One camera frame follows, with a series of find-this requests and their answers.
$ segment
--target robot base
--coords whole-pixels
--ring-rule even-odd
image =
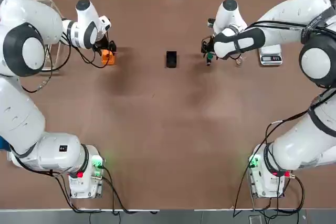
[[[279,194],[279,197],[282,195],[282,191],[285,184],[285,177],[281,176],[276,177],[268,171],[264,163],[264,149],[265,144],[261,146],[259,151],[253,157],[249,158],[249,161],[253,157],[250,166],[247,171],[247,178],[250,187],[250,193],[252,201],[254,198],[276,198]]]
[[[71,197],[74,199],[100,198],[102,196],[103,169],[96,168],[103,165],[103,159],[97,149],[92,145],[86,145],[89,151],[89,163],[81,178],[71,178],[69,185]]]

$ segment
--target black cable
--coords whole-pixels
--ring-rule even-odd
[[[57,68],[55,68],[53,70],[41,70],[41,72],[54,72],[54,71],[58,71],[62,67],[64,67],[66,63],[68,63],[68,61],[70,59],[70,55],[71,55],[71,42],[70,42],[68,36],[65,33],[63,33],[62,38],[65,39],[67,41],[68,45],[69,45],[68,56],[67,56],[66,60],[59,67],[57,67]]]
[[[286,29],[286,30],[302,30],[304,28],[306,28],[306,24],[299,24],[299,23],[292,23],[292,22],[283,22],[283,21],[276,21],[276,20],[261,20],[261,21],[257,21],[257,22],[254,22],[252,24],[250,24],[246,29],[248,28],[251,28],[251,27],[255,27],[256,25],[259,25],[259,24],[277,24],[277,25],[286,25],[286,26],[289,26],[289,27],[281,27],[281,26],[271,26],[269,27],[268,25],[266,26],[260,26],[260,27],[266,27],[266,28],[275,28],[275,29]],[[331,36],[332,38],[336,39],[336,32],[330,30],[330,29],[327,29],[327,28],[324,28],[324,27],[315,27],[314,29],[311,30],[312,32],[315,32],[315,33],[322,33],[322,34],[325,34],[325,35],[328,35],[328,36]]]
[[[268,205],[267,205],[266,207],[264,207],[263,209],[258,210],[258,212],[266,211],[268,208],[271,207],[271,203],[272,203],[272,198],[269,198]]]
[[[117,197],[117,200],[118,200],[118,202],[119,202],[119,204],[120,204],[120,206],[121,206],[121,209],[126,213],[126,214],[128,214],[128,215],[132,215],[132,214],[136,214],[137,212],[136,211],[129,211],[129,210],[127,210],[126,208],[125,208],[125,206],[122,204],[122,202],[121,202],[121,199],[120,199],[120,197],[119,197],[119,195],[118,195],[118,193],[117,193],[117,191],[116,191],[116,189],[114,188],[114,186],[112,185],[112,182],[110,182],[107,178],[105,178],[105,177],[103,177],[103,180],[105,181],[105,182],[107,182],[108,184],[109,184],[109,186],[112,188],[112,192],[115,194],[115,196]]]
[[[271,155],[271,157],[273,158],[273,162],[275,163],[275,165],[277,166],[277,168],[278,168],[278,170],[282,170],[282,168],[278,165],[278,163],[276,162],[276,159],[274,158],[274,155],[273,155],[273,149],[272,149],[272,152],[270,151],[270,149],[269,149],[269,144],[268,144],[268,142],[267,142],[267,132],[268,132],[268,129],[273,125],[273,124],[275,124],[276,122],[274,122],[274,123],[270,123],[268,126],[267,126],[267,128],[266,128],[266,132],[265,132],[265,138],[266,138],[266,140],[265,140],[265,144],[266,144],[266,146],[265,146],[265,148],[267,149],[267,153],[268,154],[270,154]]]
[[[45,47],[45,56],[44,56],[45,59],[46,59],[46,51],[49,53],[49,59],[50,59],[50,65],[51,65],[50,75],[49,75],[48,79],[46,81],[41,82],[39,84],[39,86],[37,87],[37,89],[35,89],[35,90],[29,90],[29,89],[25,88],[23,85],[21,85],[21,87],[23,88],[23,90],[26,91],[26,92],[28,92],[28,93],[30,93],[30,94],[36,93],[37,91],[39,91],[42,88],[44,88],[48,84],[48,82],[51,80],[51,78],[52,78],[52,75],[53,75],[53,63],[52,63],[53,61],[52,60],[53,59],[51,57],[51,53],[50,53],[50,50],[49,50],[48,46]]]
[[[107,41],[109,42],[109,32],[107,32]],[[86,57],[82,54],[82,52],[79,50],[78,47],[75,47],[75,46],[73,46],[73,47],[74,47],[74,49],[79,53],[79,55],[81,56],[81,58],[83,59],[83,61],[84,61],[85,63],[91,64],[91,65],[93,65],[93,66],[96,67],[96,68],[105,68],[105,67],[108,65],[108,63],[109,63],[110,56],[111,56],[111,51],[110,51],[108,48],[99,48],[99,49],[106,49],[106,50],[109,51],[109,56],[108,56],[108,59],[107,59],[106,63],[105,63],[104,65],[102,65],[102,66],[99,66],[99,65],[96,65],[96,64],[93,63],[93,61],[95,60],[95,53],[96,53],[95,51],[93,51],[93,53],[94,53],[93,60],[90,61],[90,60],[88,60],[88,58],[86,58]]]
[[[65,198],[65,200],[66,200],[68,206],[69,206],[74,212],[76,212],[76,213],[78,213],[78,214],[96,214],[96,213],[102,212],[101,210],[80,210],[80,209],[78,209],[77,207],[75,207],[73,204],[71,204],[69,195],[67,194],[67,188],[66,188],[66,186],[65,186],[65,181],[64,181],[63,175],[62,175],[62,174],[60,175],[59,172],[54,172],[53,170],[50,170],[50,171],[48,171],[48,172],[42,172],[42,171],[38,171],[38,170],[33,170],[33,169],[31,169],[30,167],[26,166],[26,165],[25,165],[25,164],[24,164],[18,157],[16,157],[16,160],[17,160],[17,162],[19,163],[19,165],[20,165],[23,169],[25,169],[25,170],[27,170],[27,171],[29,171],[29,172],[36,173],[36,174],[41,174],[41,175],[45,175],[45,176],[49,176],[49,177],[54,178],[54,179],[57,181],[57,183],[58,183],[58,185],[59,185],[59,187],[60,187],[60,189],[61,189],[61,191],[62,191],[62,194],[64,195],[64,198]],[[57,177],[57,176],[54,176],[54,174],[56,174],[57,176],[60,175],[60,177],[61,177],[62,180],[63,180],[64,189],[63,189],[62,184],[61,184],[61,182],[59,181],[58,177]]]
[[[234,58],[234,57],[232,57],[232,56],[230,56],[230,58],[231,59],[233,59],[233,60],[238,60],[239,59],[239,57],[241,56],[242,54],[239,54],[236,58]]]
[[[303,203],[305,201],[305,189],[304,189],[304,186],[301,182],[301,180],[298,178],[298,177],[295,177],[295,180],[299,183],[300,187],[301,187],[301,202],[300,202],[300,205],[298,208],[294,209],[294,210],[281,210],[279,209],[279,205],[277,204],[277,209],[272,209],[273,211],[277,211],[277,213],[275,215],[272,215],[272,216],[267,216],[265,213],[263,212],[260,212],[263,216],[264,216],[264,220],[265,220],[265,223],[266,224],[269,224],[270,220],[273,220],[275,218],[277,218],[278,216],[291,216],[291,215],[294,215],[294,214],[297,214],[297,223],[299,221],[299,212],[300,210],[302,209],[303,207]]]
[[[240,180],[240,184],[239,184],[239,187],[238,187],[238,191],[237,191],[237,196],[236,196],[236,200],[235,200],[235,205],[234,205],[234,210],[233,210],[233,218],[236,217],[239,213],[241,213],[241,211],[239,211],[237,214],[236,214],[236,208],[237,208],[237,203],[238,203],[238,198],[239,198],[239,194],[240,194],[240,190],[241,190],[241,186],[243,184],[243,181],[244,181],[244,178],[245,178],[245,175],[246,175],[246,172],[254,158],[254,156],[257,154],[257,152],[260,150],[262,144],[264,144],[267,140],[267,138],[273,133],[273,131],[275,131],[278,127],[280,127],[282,124],[284,124],[285,122],[289,122],[289,121],[292,121],[292,120],[295,120],[297,118],[300,118],[301,116],[305,115],[307,112],[307,110],[301,112],[301,113],[298,113],[294,116],[291,116],[285,120],[281,120],[281,122],[279,124],[277,124],[266,136],[266,138],[264,138],[264,140],[260,143],[260,145],[258,146],[258,148],[254,151],[253,155],[251,156],[245,170],[244,170],[244,173],[243,173],[243,176],[242,176],[242,179]]]
[[[277,189],[277,213],[275,215],[272,215],[271,217],[268,217],[265,213],[262,213],[264,215],[265,224],[269,224],[270,220],[273,220],[279,216],[279,188],[280,188],[280,178],[278,179],[278,189]]]
[[[115,189],[115,187],[114,187],[114,185],[113,185],[113,180],[112,180],[112,176],[111,176],[110,171],[109,171],[106,167],[104,167],[104,166],[101,166],[100,168],[106,170],[106,172],[108,173],[110,180],[108,180],[108,179],[105,178],[105,177],[103,177],[103,180],[106,181],[106,182],[109,184],[109,186],[111,187],[111,189],[112,189],[112,193],[117,197],[117,200],[118,200],[118,202],[119,202],[119,204],[120,204],[122,210],[123,210],[126,214],[129,214],[129,215],[132,215],[132,214],[137,213],[136,211],[129,211],[129,210],[127,210],[127,209],[125,208],[125,206],[122,204],[121,199],[120,199],[120,197],[119,197],[119,195],[118,195],[118,193],[117,193],[117,191],[116,191],[116,189]]]

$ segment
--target electronic equipment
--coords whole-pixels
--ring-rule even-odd
[[[259,48],[260,63],[264,66],[282,64],[281,46],[273,45]]]
[[[177,52],[167,51],[166,53],[166,67],[176,68],[177,67]]]

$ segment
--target orange object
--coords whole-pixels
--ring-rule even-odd
[[[101,51],[101,62],[105,65],[106,62],[108,62],[107,65],[114,65],[114,54],[109,50],[102,50]]]

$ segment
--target black smartphone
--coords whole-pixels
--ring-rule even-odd
[[[176,68],[177,67],[177,52],[176,51],[167,51],[166,67],[167,68]]]

